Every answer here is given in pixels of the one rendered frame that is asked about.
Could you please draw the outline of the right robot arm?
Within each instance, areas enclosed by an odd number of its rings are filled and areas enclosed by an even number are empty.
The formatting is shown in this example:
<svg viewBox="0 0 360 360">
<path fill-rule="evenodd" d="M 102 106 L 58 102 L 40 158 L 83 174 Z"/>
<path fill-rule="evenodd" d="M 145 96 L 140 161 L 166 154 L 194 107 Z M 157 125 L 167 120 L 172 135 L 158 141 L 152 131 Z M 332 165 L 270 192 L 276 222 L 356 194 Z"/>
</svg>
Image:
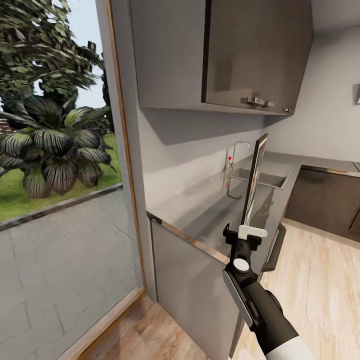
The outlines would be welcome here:
<svg viewBox="0 0 360 360">
<path fill-rule="evenodd" d="M 229 226 L 223 230 L 225 243 L 232 248 L 223 280 L 250 331 L 255 332 L 266 360 L 318 360 L 284 316 L 276 296 L 255 280 L 250 252 L 257 251 L 268 232 L 246 225 L 236 232 Z"/>
</svg>

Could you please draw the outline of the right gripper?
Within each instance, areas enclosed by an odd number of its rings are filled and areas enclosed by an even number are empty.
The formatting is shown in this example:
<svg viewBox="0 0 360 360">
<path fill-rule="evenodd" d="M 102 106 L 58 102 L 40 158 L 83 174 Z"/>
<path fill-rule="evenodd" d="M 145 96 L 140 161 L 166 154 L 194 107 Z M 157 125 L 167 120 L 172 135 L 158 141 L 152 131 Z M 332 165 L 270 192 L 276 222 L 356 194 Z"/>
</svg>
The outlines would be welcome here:
<svg viewBox="0 0 360 360">
<path fill-rule="evenodd" d="M 247 239 L 238 238 L 238 232 L 229 230 L 230 224 L 228 223 L 223 230 L 223 236 L 226 237 L 225 243 L 230 244 L 231 248 L 241 246 L 246 248 L 249 252 L 251 250 L 257 251 L 258 245 L 262 244 L 262 237 L 248 234 Z"/>
</svg>

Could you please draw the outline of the poster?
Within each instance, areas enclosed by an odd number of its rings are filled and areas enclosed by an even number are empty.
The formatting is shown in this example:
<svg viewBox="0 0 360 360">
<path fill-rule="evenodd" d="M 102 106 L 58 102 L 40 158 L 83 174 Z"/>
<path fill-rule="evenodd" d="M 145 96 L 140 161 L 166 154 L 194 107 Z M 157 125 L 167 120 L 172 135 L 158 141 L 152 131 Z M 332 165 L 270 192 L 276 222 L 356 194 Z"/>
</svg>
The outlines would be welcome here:
<svg viewBox="0 0 360 360">
<path fill-rule="evenodd" d="M 248 222 L 252 213 L 267 138 L 268 133 L 265 133 L 265 135 L 259 138 L 255 144 L 241 225 L 248 226 Z"/>
</svg>

